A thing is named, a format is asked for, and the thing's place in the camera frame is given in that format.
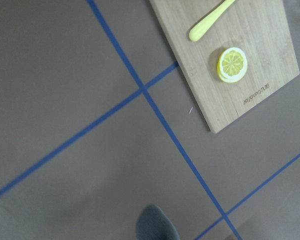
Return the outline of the yellow plastic knife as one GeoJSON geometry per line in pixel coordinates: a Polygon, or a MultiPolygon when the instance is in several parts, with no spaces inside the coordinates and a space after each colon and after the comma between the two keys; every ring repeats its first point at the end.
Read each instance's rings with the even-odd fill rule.
{"type": "Polygon", "coordinates": [[[221,15],[235,2],[235,0],[224,0],[214,10],[197,22],[189,31],[188,37],[192,42],[197,42],[221,17],[221,15]]]}

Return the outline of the grey pink cleaning cloth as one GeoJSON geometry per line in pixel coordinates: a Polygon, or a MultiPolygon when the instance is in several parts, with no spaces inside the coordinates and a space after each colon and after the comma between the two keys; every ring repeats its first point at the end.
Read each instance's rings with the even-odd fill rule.
{"type": "Polygon", "coordinates": [[[180,240],[180,235],[157,205],[147,205],[140,213],[136,225],[137,240],[180,240]]]}

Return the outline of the bamboo cutting board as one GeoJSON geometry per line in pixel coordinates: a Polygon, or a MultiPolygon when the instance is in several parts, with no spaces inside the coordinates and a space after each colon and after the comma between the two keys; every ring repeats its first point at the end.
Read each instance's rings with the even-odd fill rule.
{"type": "Polygon", "coordinates": [[[151,6],[213,133],[300,73],[281,0],[153,0],[151,6]]]}

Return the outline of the yellow lemon slice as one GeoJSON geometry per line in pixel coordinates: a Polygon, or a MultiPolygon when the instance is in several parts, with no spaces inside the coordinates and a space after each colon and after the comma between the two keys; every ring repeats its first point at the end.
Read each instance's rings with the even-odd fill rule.
{"type": "Polygon", "coordinates": [[[225,83],[240,81],[248,70],[248,60],[244,51],[238,47],[227,48],[217,62],[218,77],[225,83]]]}

